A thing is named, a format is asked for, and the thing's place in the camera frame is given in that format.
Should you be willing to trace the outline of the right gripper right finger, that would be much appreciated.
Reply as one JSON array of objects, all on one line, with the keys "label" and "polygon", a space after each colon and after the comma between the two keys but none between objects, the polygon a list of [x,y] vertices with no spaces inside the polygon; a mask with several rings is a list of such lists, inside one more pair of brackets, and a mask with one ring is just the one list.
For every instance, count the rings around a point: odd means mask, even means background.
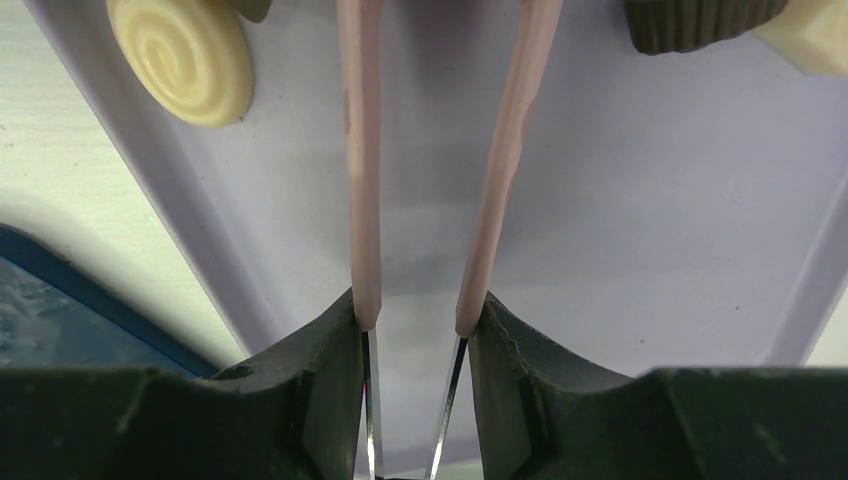
[{"label": "right gripper right finger", "polygon": [[484,304],[469,346],[488,479],[843,479],[843,368],[630,378]]}]

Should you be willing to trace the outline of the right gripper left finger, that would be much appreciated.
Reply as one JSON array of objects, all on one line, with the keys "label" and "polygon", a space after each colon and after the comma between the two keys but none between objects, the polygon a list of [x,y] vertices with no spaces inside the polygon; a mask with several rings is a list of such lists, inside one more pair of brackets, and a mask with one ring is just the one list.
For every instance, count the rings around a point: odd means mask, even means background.
[{"label": "right gripper left finger", "polygon": [[362,403],[350,293],[209,379],[5,369],[5,479],[349,479]]}]

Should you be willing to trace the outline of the pink tongs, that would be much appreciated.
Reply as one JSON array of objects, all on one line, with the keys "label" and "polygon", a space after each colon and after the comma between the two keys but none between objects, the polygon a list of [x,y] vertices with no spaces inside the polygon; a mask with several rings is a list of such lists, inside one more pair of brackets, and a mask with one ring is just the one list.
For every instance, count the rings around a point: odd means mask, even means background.
[{"label": "pink tongs", "polygon": [[[428,479],[437,477],[445,452],[467,346],[483,312],[513,179],[562,6],[560,1],[524,1],[521,4],[520,25],[456,305],[457,339],[433,453],[425,469]],[[383,4],[380,1],[339,1],[336,7],[350,189],[350,275],[354,315],[361,331],[367,466],[370,478],[380,479],[384,457],[375,327],[382,308],[380,45]]]}]

